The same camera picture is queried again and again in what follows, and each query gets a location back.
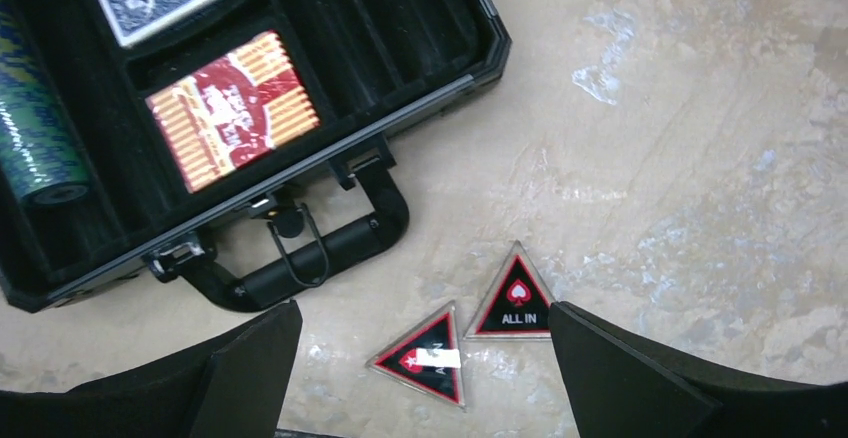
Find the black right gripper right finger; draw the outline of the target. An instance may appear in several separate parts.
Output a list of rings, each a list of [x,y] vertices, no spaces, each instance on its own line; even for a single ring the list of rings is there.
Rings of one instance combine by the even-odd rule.
[[[642,337],[572,303],[549,328],[583,437],[844,437],[847,385],[769,378]]]

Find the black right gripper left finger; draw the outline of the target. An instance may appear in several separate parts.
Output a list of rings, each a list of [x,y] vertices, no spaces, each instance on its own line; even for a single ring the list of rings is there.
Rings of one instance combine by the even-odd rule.
[[[302,315],[277,305],[219,336],[64,393],[2,391],[4,437],[272,437]]]

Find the red triangle dealer button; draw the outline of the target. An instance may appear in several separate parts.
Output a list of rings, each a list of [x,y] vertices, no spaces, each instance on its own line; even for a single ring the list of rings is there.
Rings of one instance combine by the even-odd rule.
[[[453,300],[444,303],[367,361],[367,367],[460,409],[466,407]]]

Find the red Texas Hold'em card box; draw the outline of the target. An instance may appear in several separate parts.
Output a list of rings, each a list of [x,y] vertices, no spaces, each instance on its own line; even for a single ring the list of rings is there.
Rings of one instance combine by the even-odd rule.
[[[190,193],[320,127],[280,35],[264,31],[145,103]]]

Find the blue green poker chip stack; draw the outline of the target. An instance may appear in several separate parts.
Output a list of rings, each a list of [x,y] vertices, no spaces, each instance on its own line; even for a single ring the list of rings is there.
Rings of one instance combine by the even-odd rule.
[[[34,85],[37,68],[7,0],[1,0],[1,82]]]

